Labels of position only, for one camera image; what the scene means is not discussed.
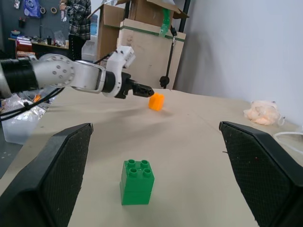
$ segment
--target plaid shirt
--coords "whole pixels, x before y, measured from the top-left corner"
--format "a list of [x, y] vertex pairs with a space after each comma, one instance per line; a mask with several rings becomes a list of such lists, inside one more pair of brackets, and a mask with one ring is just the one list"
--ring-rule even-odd
[[70, 0], [65, 8], [70, 17], [70, 35], [78, 36], [84, 40], [90, 39], [90, 19], [86, 19], [91, 14], [90, 0]]

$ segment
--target white cable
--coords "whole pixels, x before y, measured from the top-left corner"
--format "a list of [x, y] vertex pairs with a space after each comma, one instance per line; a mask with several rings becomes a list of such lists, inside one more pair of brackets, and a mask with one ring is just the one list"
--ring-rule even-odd
[[283, 131], [283, 132], [279, 132], [279, 133], [276, 133], [274, 134], [274, 138], [276, 141], [278, 141], [280, 144], [283, 144], [285, 146], [287, 146], [288, 148], [300, 153], [303, 155], [303, 151], [301, 150], [298, 150], [297, 148], [294, 148], [293, 146], [285, 143], [285, 142], [282, 142], [281, 140], [278, 139], [278, 136], [281, 136], [281, 135], [287, 135], [287, 134], [290, 134], [290, 135], [301, 135], [303, 136], [303, 132], [295, 132], [295, 131]]

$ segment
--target person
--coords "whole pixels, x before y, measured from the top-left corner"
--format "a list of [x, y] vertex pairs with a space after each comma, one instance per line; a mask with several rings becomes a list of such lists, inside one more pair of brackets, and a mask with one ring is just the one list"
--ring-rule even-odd
[[61, 0], [60, 10], [65, 10], [70, 18], [69, 58], [73, 61], [82, 59], [82, 47], [90, 40], [90, 0]]

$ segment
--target green tape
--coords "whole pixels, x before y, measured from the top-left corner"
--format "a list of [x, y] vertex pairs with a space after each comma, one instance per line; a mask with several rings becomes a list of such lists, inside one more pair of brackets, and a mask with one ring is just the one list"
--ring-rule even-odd
[[[148, 35], [159, 36], [158, 32], [151, 32], [151, 31], [147, 31], [147, 30], [143, 30], [143, 29], [139, 29], [139, 28], [135, 28], [135, 27], [122, 26], [122, 27], [120, 27], [120, 30], [122, 30], [122, 29], [127, 29], [127, 30], [131, 30], [131, 31], [135, 31], [135, 32], [140, 32], [140, 33], [144, 33], [144, 34], [148, 34]], [[172, 39], [172, 36], [165, 35], [164, 38]], [[180, 42], [185, 42], [185, 39], [181, 39], [181, 38], [176, 38], [176, 40], [180, 41]]]
[[163, 8], [163, 23], [160, 29], [160, 33], [159, 36], [160, 37], [165, 37], [166, 33], [169, 31], [170, 29], [170, 10], [169, 9], [165, 9]]

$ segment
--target workbench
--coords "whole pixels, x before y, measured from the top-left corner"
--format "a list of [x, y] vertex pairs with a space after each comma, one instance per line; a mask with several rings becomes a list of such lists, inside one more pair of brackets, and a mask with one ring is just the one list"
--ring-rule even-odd
[[[16, 39], [9, 38], [10, 41], [14, 42], [14, 49], [16, 48]], [[68, 47], [66, 46], [55, 46], [55, 45], [48, 45], [45, 43], [38, 43], [38, 42], [31, 42], [33, 46], [33, 52], [36, 53], [37, 58], [40, 58], [44, 54], [47, 53], [55, 53], [61, 54], [64, 56], [68, 55]]]
[[[126, 100], [65, 89], [40, 120], [32, 137], [0, 180], [0, 194], [37, 156], [55, 133], [92, 122], [82, 189], [70, 227], [257, 227], [236, 183], [220, 121], [253, 126], [270, 134], [293, 131], [252, 124], [241, 100], [156, 90], [165, 95], [162, 111], [148, 99]], [[302, 157], [289, 151], [302, 164]], [[123, 161], [150, 162], [154, 175], [149, 205], [122, 206], [119, 181]]]

